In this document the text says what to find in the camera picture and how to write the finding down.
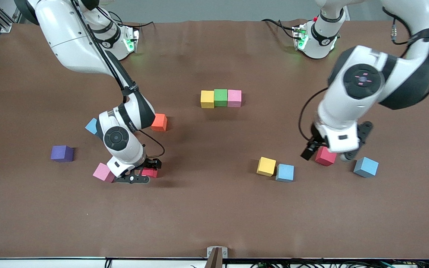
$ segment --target light blue cube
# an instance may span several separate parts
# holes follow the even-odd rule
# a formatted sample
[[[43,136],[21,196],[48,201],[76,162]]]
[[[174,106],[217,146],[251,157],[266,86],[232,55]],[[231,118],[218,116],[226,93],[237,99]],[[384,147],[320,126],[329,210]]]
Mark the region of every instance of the light blue cube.
[[[276,181],[293,182],[294,181],[294,166],[280,163],[277,166]]]
[[[95,135],[97,134],[97,127],[95,127],[95,125],[97,125],[97,119],[92,118],[92,120],[87,124],[87,126],[85,126],[85,129]]]
[[[362,158],[357,160],[355,164],[354,173],[364,177],[371,178],[375,176],[376,169],[378,168],[378,162],[373,161],[369,158]]]

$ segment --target white robotic arm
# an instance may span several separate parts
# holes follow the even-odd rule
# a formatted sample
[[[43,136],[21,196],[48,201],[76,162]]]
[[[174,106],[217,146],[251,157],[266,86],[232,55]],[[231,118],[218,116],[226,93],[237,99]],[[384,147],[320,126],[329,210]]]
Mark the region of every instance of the white robotic arm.
[[[26,5],[34,8],[34,17],[63,66],[79,73],[111,75],[117,80],[124,101],[99,114],[97,136],[113,155],[107,166],[117,182],[147,183],[149,178],[135,170],[160,168],[161,162],[147,159],[133,134],[149,127],[155,112],[118,60],[134,49],[130,47],[134,41],[130,30],[104,16],[105,11],[97,8],[99,0],[35,0]]]
[[[316,20],[295,27],[296,49],[313,59],[321,59],[334,49],[340,27],[346,19],[347,5],[365,2],[366,0],[315,0],[320,7]]]
[[[312,139],[302,157],[321,144],[352,160],[372,128],[357,120],[379,102],[393,110],[415,105],[429,94],[429,0],[383,0],[384,10],[414,33],[406,58],[356,46],[344,51],[327,80]]]

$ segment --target green cube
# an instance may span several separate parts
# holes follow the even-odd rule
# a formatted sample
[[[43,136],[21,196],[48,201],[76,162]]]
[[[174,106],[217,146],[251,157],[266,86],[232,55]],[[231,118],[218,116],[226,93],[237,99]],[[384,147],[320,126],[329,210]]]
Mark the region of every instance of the green cube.
[[[228,90],[227,89],[215,89],[214,90],[214,106],[215,107],[227,107],[228,106]]]

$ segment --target brown table surface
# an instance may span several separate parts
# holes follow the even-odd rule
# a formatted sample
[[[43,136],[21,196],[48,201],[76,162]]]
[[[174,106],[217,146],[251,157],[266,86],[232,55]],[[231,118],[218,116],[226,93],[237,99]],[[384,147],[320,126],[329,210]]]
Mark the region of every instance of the brown table surface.
[[[390,26],[346,22],[322,60],[264,22],[143,28],[123,65],[168,115],[167,132],[148,130],[167,153],[160,178],[126,185],[92,177],[110,154],[84,129],[121,102],[114,79],[67,70],[39,27],[14,25],[0,37],[0,256],[205,256],[221,245],[237,258],[429,258],[429,97],[363,118],[375,129],[359,157],[380,163],[375,178],[299,156],[303,103],[347,48],[400,55]],[[243,90],[243,107],[201,109],[200,90],[214,88]],[[58,144],[75,161],[51,161]],[[261,156],[295,165],[296,182],[255,174]]]

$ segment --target blue cube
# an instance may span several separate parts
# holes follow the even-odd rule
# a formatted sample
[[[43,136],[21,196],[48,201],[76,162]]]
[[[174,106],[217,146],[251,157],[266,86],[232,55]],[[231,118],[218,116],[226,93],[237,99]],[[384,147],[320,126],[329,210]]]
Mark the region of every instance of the blue cube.
[[[376,169],[378,168],[378,162],[373,161],[369,158],[362,158],[357,160],[355,164],[354,173],[364,177],[371,178],[375,176]]]
[[[71,162],[74,159],[74,148],[69,146],[60,145],[53,146],[53,151],[51,152],[51,160],[54,160],[59,163]]]
[[[276,181],[293,182],[294,181],[294,166],[280,163],[277,166]]]
[[[96,135],[97,134],[97,127],[95,127],[96,125],[97,125],[97,119],[92,118],[92,120],[87,124],[87,126],[85,126],[85,129],[90,131],[90,133]]]

